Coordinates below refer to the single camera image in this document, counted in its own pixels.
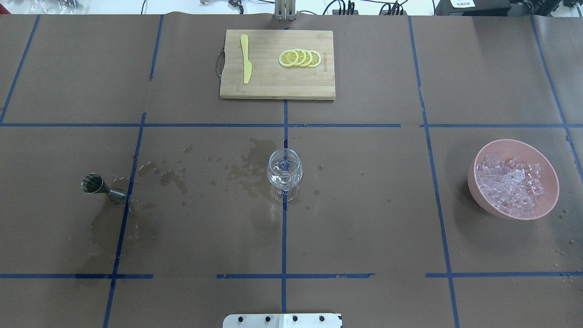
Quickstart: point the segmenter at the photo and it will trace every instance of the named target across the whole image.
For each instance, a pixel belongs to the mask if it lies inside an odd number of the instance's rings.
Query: jigger
[[[81,182],[81,189],[87,194],[107,194],[107,197],[114,204],[119,204],[125,201],[125,191],[122,189],[111,189],[103,178],[97,173],[89,173],[83,178]]]

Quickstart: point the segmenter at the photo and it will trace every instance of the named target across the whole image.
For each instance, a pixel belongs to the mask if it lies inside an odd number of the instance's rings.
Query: clear plastic bag
[[[74,15],[80,8],[79,0],[30,0],[29,13]]]

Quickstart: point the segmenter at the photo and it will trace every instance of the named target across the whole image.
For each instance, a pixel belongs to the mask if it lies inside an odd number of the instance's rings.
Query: wine glass
[[[278,149],[269,158],[267,177],[277,200],[292,201],[300,191],[298,184],[304,174],[300,157],[291,149]]]

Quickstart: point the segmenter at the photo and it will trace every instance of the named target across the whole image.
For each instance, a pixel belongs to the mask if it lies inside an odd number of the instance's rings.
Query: cutting board handle
[[[219,71],[219,64],[220,64],[221,57],[223,57],[223,67],[221,67],[221,69]],[[220,51],[219,56],[217,57],[217,63],[215,65],[215,69],[217,70],[217,74],[219,74],[219,79],[222,79],[223,78],[223,69],[224,69],[224,47]]]

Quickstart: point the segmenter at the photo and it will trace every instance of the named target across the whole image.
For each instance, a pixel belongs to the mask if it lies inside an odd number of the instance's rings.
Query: blue tape line
[[[261,274],[261,273],[246,273],[246,274],[218,274],[217,279],[281,279],[282,275],[279,273]]]
[[[154,279],[153,274],[3,273],[0,279]]]
[[[138,141],[136,142],[136,151],[134,153],[134,163],[132,164],[132,173],[129,176],[128,194],[125,198],[124,217],[121,221],[120,236],[117,242],[117,251],[115,252],[115,263],[113,267],[113,274],[117,274],[120,265],[121,248],[124,244],[125,225],[128,220],[129,202],[132,198],[132,191],[134,189],[134,177],[136,175],[136,167],[138,165],[138,156],[140,155],[140,147],[142,145],[142,134],[144,131],[144,123],[146,122],[146,113],[142,114],[142,122],[140,123],[140,132],[138,133]]]
[[[433,159],[433,149],[431,148],[431,136],[429,134],[429,128],[427,127],[427,112],[425,108],[425,101],[423,100],[423,94],[421,93],[421,74],[419,72],[419,61],[417,59],[417,47],[415,46],[415,35],[413,33],[413,22],[411,21],[411,16],[407,16],[409,21],[409,34],[411,36],[411,48],[413,49],[413,61],[415,62],[415,74],[417,75],[417,88],[419,89],[419,101],[421,102],[421,108],[423,113],[423,124],[425,129],[425,138],[427,140],[427,152],[429,153],[429,162],[431,164],[431,175],[433,177],[433,188],[436,194],[437,212],[439,214],[439,221],[441,225],[441,240],[443,244],[443,253],[445,257],[445,267],[448,273],[451,273],[451,265],[449,262],[449,248],[447,246],[447,237],[445,235],[445,223],[443,221],[443,212],[441,210],[441,200],[439,194],[439,187],[437,185],[437,175],[435,168],[435,161]],[[454,280],[448,277],[449,283],[449,297],[451,298],[451,308],[454,314],[454,324],[455,328],[459,328],[459,317],[458,317],[458,306],[455,300],[455,290],[454,290]]]
[[[34,32],[36,32],[36,28],[38,26],[39,20],[40,20],[40,15],[37,15],[37,18],[34,21],[33,29],[32,29],[32,31],[30,31],[29,41],[26,43],[26,47],[24,48],[22,58],[20,59],[20,64],[18,64],[18,68],[16,69],[16,74],[14,74],[14,79],[12,80],[12,85],[10,86],[10,91],[8,92],[8,97],[6,97],[6,102],[4,103],[4,107],[2,108],[2,114],[0,114],[0,123],[2,123],[4,121],[4,116],[6,115],[8,105],[10,104],[10,99],[12,98],[12,93],[14,92],[14,88],[16,87],[16,82],[18,81],[18,76],[20,76],[20,70],[22,69],[22,65],[24,64],[24,60],[26,59],[26,55],[29,52],[30,44],[33,41]]]
[[[426,278],[498,278],[498,277],[583,277],[583,272],[458,272],[426,273]]]
[[[581,183],[583,183],[583,170],[581,170],[581,163],[579,162],[579,157],[577,156],[577,152],[575,151],[575,146],[573,145],[573,139],[571,138],[571,133],[569,132],[569,128],[567,127],[567,122],[565,121],[565,115],[563,114],[563,108],[561,108],[561,104],[559,103],[559,97],[557,97],[557,91],[555,90],[553,80],[550,77],[549,68],[547,67],[546,60],[545,60],[545,55],[543,54],[543,50],[540,46],[539,35],[538,35],[538,32],[536,31],[535,19],[532,15],[530,15],[530,19],[531,19],[532,33],[535,36],[536,49],[539,52],[540,61],[542,62],[543,68],[545,69],[545,75],[546,75],[547,80],[549,82],[550,90],[553,93],[553,99],[554,99],[555,105],[557,106],[557,110],[559,111],[559,116],[561,117],[561,122],[563,123],[563,127],[565,129],[565,135],[567,136],[567,139],[569,141],[569,147],[571,148],[571,153],[573,155],[573,159],[575,159],[575,165],[577,166],[577,171],[579,173],[579,179],[581,180]]]
[[[282,200],[282,313],[287,312],[287,195]]]
[[[112,279],[110,284],[110,293],[109,296],[107,297],[106,314],[105,317],[103,318],[103,328],[107,328],[107,326],[109,325],[109,315],[111,313],[111,304],[113,303],[114,292],[115,292],[115,279]]]
[[[287,148],[287,128],[289,124],[287,122],[287,100],[283,101],[283,147]]]
[[[160,35],[162,34],[163,22],[164,15],[160,15],[160,23],[158,23],[158,35],[156,36],[156,46],[154,47],[154,56],[152,57],[152,69],[150,70],[150,80],[154,77],[154,68],[156,67],[156,57],[158,56],[158,46],[160,45]]]
[[[139,123],[0,123],[0,127],[139,127]]]
[[[310,124],[289,124],[293,128],[400,128],[400,124],[325,124],[325,123],[310,123]]]
[[[146,123],[145,127],[198,127],[198,128],[281,128],[284,124],[262,123]]]
[[[422,124],[428,128],[562,128],[561,124]]]
[[[286,279],[369,279],[374,273],[286,273]],[[217,279],[281,279],[278,273],[218,274]]]

